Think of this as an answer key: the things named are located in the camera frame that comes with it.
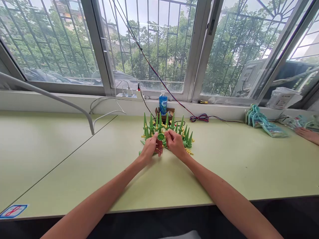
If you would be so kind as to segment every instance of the white wall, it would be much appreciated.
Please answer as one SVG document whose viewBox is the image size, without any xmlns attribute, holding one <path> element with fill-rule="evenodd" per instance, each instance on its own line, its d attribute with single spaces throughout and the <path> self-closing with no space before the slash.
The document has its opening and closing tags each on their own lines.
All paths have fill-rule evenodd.
<svg viewBox="0 0 319 239">
<path fill-rule="evenodd" d="M 0 59 L 0 72 L 5 73 L 9 76 L 11 76 L 8 68 L 5 66 L 5 64 L 3 63 L 2 59 Z M 5 81 L 0 81 L 0 89 L 10 89 L 10 86 L 8 85 L 7 82 Z"/>
<path fill-rule="evenodd" d="M 317 100 L 312 106 L 310 106 L 309 110 L 319 112 L 319 100 Z"/>
<path fill-rule="evenodd" d="M 98 98 L 98 96 L 88 96 L 88 95 L 69 95 L 69 94 L 56 94 L 62 98 L 69 100 L 80 107 L 84 108 L 89 112 L 90 104 L 93 100 Z M 118 100 L 119 104 L 127 115 L 141 116 L 148 113 L 147 108 L 143 101 L 128 101 L 128 100 Z M 154 112 L 155 108 L 158 107 L 158 100 L 146 100 L 146 104 L 149 109 Z M 195 116 L 199 116 L 203 113 L 207 115 L 215 115 L 225 120 L 243 120 L 245 111 L 249 109 L 246 106 L 229 106 L 229 105 L 214 105 L 214 104 L 197 104 L 190 102 L 182 102 Z M 189 118 L 191 114 L 177 102 L 168 102 L 167 106 L 169 108 L 175 108 L 176 117 Z M 35 111 L 35 112 L 58 112 L 58 113 L 79 113 L 78 110 L 65 105 L 61 102 L 48 98 L 46 96 L 40 95 L 35 92 L 26 91 L 1 91 L 0 90 L 0 110 L 8 111 Z M 119 110 L 118 105 L 115 100 L 105 100 L 102 101 L 95 109 L 95 114 L 106 114 L 110 111 Z M 264 113 L 269 119 L 276 119 L 282 113 L 281 110 L 268 109 L 261 107 L 261 112 Z M 304 115 L 309 117 L 313 114 L 318 114 L 313 111 L 295 110 L 288 109 L 283 113 L 296 117 L 297 115 Z"/>
</svg>

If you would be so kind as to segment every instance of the person's hand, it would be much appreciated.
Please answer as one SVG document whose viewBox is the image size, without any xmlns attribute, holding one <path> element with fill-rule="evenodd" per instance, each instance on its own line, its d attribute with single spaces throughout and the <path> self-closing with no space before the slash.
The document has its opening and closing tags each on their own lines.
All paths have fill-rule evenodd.
<svg viewBox="0 0 319 239">
<path fill-rule="evenodd" d="M 180 160 L 183 160 L 188 154 L 184 148 L 183 138 L 175 131 L 169 129 L 165 132 L 167 148 L 175 154 Z"/>
<path fill-rule="evenodd" d="M 295 128 L 295 132 L 297 135 L 300 135 L 301 137 L 319 145 L 319 134 L 302 127 Z"/>
<path fill-rule="evenodd" d="M 155 132 L 153 137 L 148 138 L 145 141 L 144 148 L 139 156 L 139 158 L 145 163 L 145 165 L 148 165 L 151 162 L 151 158 L 154 153 L 157 153 L 159 157 L 163 153 L 163 142 L 158 140 L 157 136 L 158 132 Z"/>
</svg>

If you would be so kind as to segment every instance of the sticker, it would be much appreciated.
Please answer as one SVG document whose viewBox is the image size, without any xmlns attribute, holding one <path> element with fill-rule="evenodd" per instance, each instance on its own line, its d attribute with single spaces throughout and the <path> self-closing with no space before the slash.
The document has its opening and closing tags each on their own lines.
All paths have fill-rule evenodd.
<svg viewBox="0 0 319 239">
<path fill-rule="evenodd" d="M 292 94 L 281 94 L 275 104 L 274 109 L 282 110 L 292 97 L 293 97 Z"/>
<path fill-rule="evenodd" d="M 0 219 L 15 218 L 16 216 L 21 214 L 27 208 L 27 206 L 27 204 L 10 206 L 3 213 L 0 214 Z"/>
</svg>

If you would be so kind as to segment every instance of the desk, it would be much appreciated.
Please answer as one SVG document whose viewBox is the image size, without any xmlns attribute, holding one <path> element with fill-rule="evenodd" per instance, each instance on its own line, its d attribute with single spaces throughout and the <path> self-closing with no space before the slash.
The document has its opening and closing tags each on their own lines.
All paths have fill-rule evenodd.
<svg viewBox="0 0 319 239">
<path fill-rule="evenodd" d="M 249 200 L 319 195 L 319 147 L 287 129 L 271 138 L 245 124 L 188 123 L 192 152 Z M 117 116 L 19 198 L 17 218 L 61 216 L 125 169 L 143 148 L 143 118 Z M 129 184 L 111 212 L 211 204 L 190 170 L 170 151 Z"/>
<path fill-rule="evenodd" d="M 95 132 L 114 117 L 100 119 Z M 83 114 L 5 111 L 0 135 L 0 211 L 92 136 Z"/>
</svg>

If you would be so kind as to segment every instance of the plastic water bottle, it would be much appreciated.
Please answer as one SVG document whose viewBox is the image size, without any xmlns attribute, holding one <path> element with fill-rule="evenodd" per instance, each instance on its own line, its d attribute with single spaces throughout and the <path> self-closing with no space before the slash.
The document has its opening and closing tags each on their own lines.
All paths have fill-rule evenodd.
<svg viewBox="0 0 319 239">
<path fill-rule="evenodd" d="M 165 95 L 165 90 L 161 90 L 161 95 L 159 96 L 159 111 L 162 116 L 166 115 L 167 112 L 167 96 Z"/>
</svg>

